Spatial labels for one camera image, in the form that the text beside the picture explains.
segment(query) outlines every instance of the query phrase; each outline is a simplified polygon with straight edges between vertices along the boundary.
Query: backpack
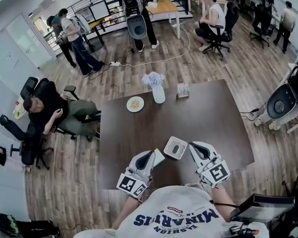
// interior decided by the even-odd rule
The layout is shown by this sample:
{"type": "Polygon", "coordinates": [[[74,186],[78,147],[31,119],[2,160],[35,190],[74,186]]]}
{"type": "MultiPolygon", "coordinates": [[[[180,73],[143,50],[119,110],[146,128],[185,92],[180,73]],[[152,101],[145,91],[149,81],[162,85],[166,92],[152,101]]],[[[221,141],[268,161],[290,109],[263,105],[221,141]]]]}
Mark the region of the backpack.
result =
{"type": "Polygon", "coordinates": [[[80,14],[74,15],[70,18],[74,27],[78,29],[79,35],[88,34],[90,32],[90,27],[87,20],[80,14]]]}
{"type": "Polygon", "coordinates": [[[123,10],[126,17],[129,17],[133,14],[141,14],[144,5],[141,0],[122,0],[123,1],[123,10]]]}

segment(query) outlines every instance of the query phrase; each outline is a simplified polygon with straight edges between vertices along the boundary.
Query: wooden floor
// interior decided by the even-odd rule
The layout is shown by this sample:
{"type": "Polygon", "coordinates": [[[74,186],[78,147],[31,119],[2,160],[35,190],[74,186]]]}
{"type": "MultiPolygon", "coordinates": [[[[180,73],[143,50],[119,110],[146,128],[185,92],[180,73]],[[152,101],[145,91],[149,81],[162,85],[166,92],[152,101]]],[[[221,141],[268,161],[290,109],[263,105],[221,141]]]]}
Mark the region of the wooden floor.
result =
{"type": "MultiPolygon", "coordinates": [[[[251,23],[240,17],[233,29],[231,53],[224,52],[224,60],[212,52],[206,55],[198,51],[199,44],[192,40],[193,22],[184,23],[191,39],[190,51],[177,59],[149,63],[137,67],[110,67],[94,80],[83,78],[61,55],[43,72],[55,81],[60,89],[75,85],[80,98],[94,101],[101,109],[106,100],[147,92],[141,77],[145,73],[157,71],[165,74],[164,87],[175,86],[179,82],[205,82],[225,79],[241,112],[262,106],[274,91],[283,75],[287,63],[294,59],[284,55],[281,47],[271,45],[262,49],[257,41],[249,41],[251,23]]],[[[154,24],[156,37],[160,41],[157,50],[151,50],[148,40],[142,53],[128,53],[123,64],[133,65],[144,61],[169,59],[186,52],[189,41],[181,29],[181,40],[176,38],[176,30],[167,22],[154,24]]],[[[104,37],[106,46],[97,52],[106,63],[124,56],[130,48],[127,31],[104,37]]],[[[279,131],[270,131],[268,125],[255,127],[253,122],[244,120],[254,153],[255,163],[243,170],[235,171],[225,186],[236,203],[241,203],[253,193],[283,195],[281,185],[288,185],[298,172],[298,130],[290,135],[282,126],[279,131]]],[[[51,134],[48,144],[55,148],[46,157],[51,167],[32,169],[26,175],[27,201],[31,220],[52,220],[61,228],[73,228],[84,224],[90,228],[108,228],[123,206],[126,195],[119,191],[100,191],[97,187],[99,142],[88,143],[84,137],[77,141],[69,136],[51,134]]],[[[72,238],[84,230],[62,231],[63,237],[72,238]]]]}

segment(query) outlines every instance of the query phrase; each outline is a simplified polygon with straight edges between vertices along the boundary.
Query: white backpack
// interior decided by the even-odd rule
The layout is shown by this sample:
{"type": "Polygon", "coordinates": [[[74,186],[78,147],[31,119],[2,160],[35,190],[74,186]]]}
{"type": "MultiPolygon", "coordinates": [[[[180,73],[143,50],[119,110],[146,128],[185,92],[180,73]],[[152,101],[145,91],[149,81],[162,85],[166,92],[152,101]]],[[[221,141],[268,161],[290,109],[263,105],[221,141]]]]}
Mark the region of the white backpack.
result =
{"type": "Polygon", "coordinates": [[[80,14],[74,15],[70,18],[74,27],[78,29],[79,35],[88,34],[90,32],[90,27],[87,20],[80,14]]]}

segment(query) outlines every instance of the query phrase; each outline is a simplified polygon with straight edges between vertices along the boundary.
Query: door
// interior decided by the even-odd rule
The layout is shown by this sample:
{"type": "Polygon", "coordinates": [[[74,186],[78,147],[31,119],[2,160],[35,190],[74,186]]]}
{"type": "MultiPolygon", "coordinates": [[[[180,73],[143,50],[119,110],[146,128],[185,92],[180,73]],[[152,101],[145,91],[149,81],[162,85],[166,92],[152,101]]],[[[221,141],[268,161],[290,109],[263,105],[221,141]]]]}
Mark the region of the door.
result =
{"type": "Polygon", "coordinates": [[[46,62],[53,59],[38,37],[35,35],[29,24],[20,15],[12,21],[6,31],[17,43],[19,48],[33,62],[35,67],[40,68],[46,62]]]}

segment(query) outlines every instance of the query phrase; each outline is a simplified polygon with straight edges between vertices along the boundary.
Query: white vase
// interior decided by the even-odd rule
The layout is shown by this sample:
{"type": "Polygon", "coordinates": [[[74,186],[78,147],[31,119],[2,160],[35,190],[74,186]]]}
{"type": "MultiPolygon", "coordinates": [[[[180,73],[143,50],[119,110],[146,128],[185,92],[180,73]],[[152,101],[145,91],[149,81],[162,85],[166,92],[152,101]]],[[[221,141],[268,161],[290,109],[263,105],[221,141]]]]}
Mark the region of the white vase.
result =
{"type": "Polygon", "coordinates": [[[162,85],[156,85],[152,88],[152,94],[154,101],[161,104],[165,101],[165,94],[162,85]]]}

